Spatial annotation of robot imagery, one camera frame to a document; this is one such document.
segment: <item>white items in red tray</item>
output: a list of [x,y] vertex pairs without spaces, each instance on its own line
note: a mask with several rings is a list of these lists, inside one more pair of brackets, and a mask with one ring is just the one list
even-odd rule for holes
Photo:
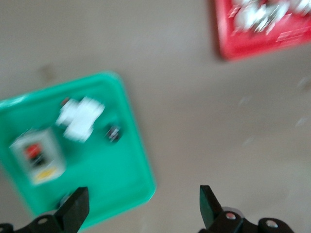
[[267,33],[278,23],[287,13],[290,3],[286,0],[277,3],[260,4],[259,1],[242,1],[242,8],[234,17],[236,30],[247,31],[253,29],[254,32],[262,32],[267,29]]
[[[220,53],[226,59],[240,59],[259,53],[292,47],[311,41],[311,0],[217,0],[215,2]],[[255,4],[263,12],[262,21],[254,21],[253,13],[244,12]],[[275,11],[272,6],[279,6]]]
[[311,13],[311,0],[290,0],[291,9],[296,14],[302,14],[305,16]]
[[62,152],[50,129],[24,133],[11,150],[33,184],[56,179],[65,171]]

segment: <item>gray floor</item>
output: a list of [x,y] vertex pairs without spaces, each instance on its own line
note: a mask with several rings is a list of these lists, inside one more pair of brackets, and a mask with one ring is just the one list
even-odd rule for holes
[[[104,69],[124,78],[158,190],[88,232],[195,233],[200,184],[254,223],[311,232],[311,45],[224,62],[210,5],[0,2],[0,98]],[[0,222],[28,223],[3,171],[0,187]]]

